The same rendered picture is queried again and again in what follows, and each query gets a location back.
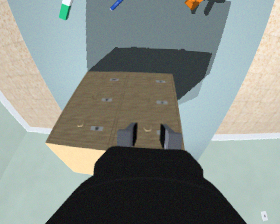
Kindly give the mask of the light wooden chest of drawers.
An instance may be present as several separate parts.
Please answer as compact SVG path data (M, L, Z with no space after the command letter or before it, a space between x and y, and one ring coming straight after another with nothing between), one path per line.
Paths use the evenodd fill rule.
M127 73L126 80L124 83L123 89L106 89L106 88L79 88L85 77L88 73L94 73L94 72L87 72L79 85L77 86L76 90L72 94L71 98L69 99L68 103L66 104L65 108L63 109L62 113L60 114L58 120L56 121L52 131L50 132L45 144L68 166L70 167L74 172L78 173L85 173L85 174L91 174L93 175L93 169L94 169L94 163L99 159L99 157L109 148L112 147L114 136L116 132L116 127L118 123L119 115L125 115L125 116L143 116L143 117L162 117L162 118L177 118L178 120L178 127L179 132L182 133L182 126L181 126L181 120L180 120L180 113L179 113L179 107L178 107L178 101L177 101L177 95L175 90L175 84L173 79L173 74L165 74L165 75L171 75L172 80L172 87L173 91L156 91L156 90L135 90L135 89L126 89L129 73L141 73L141 72L98 72L98 73ZM99 89L99 90L122 90L121 99L119 102L117 113L104 113L104 112L87 112L87 111L70 111L66 110L68 107L70 101L72 100L73 96L75 95L76 91L78 89ZM151 92L170 92L174 93L174 99L175 99L175 106L176 106L176 113L177 116L159 116L159 115L140 115L140 114L122 114L120 113L122 101L124 97L125 90L129 91L151 91ZM99 147L90 147L90 146L81 146L81 145L73 145L73 144L65 144L65 143L58 143L58 142L51 142L50 138L58 125L62 115L64 112L74 112L74 113L90 113L90 114L108 114L108 115L116 115L109 147L108 148L99 148ZM184 140L183 140L183 133L182 133L182 146L181 150L185 150L184 148Z

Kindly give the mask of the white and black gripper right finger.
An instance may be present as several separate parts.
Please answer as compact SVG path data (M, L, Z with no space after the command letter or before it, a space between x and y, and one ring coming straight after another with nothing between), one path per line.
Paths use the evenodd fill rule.
M162 148L181 150L182 134L174 132L167 124L161 124L160 142Z

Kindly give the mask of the wooden drawer front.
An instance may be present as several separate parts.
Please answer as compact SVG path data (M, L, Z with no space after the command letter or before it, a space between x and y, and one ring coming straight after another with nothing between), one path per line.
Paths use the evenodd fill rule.
M122 90L78 89L66 110L117 113L121 95Z
M173 91L171 75L129 73L126 89Z
M177 116L174 93L125 90L120 113Z
M88 73L79 88L123 89L126 76L127 73Z
M132 122L138 122L137 140L134 146L138 148L163 149L159 141L160 124L167 124L174 132L179 132L177 118L119 115L112 146L117 146L117 131L125 129Z
M116 115L64 112L50 141L108 148L115 118Z

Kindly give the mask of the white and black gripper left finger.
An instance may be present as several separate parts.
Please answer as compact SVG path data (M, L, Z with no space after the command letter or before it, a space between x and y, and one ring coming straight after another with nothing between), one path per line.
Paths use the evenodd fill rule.
M136 139L137 123L132 122L127 128L117 131L117 146L132 147L135 145Z

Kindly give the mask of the orange rectangular block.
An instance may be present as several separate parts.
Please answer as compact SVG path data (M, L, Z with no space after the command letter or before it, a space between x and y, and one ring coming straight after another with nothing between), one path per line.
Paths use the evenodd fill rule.
M184 3L193 10L203 0L186 0Z

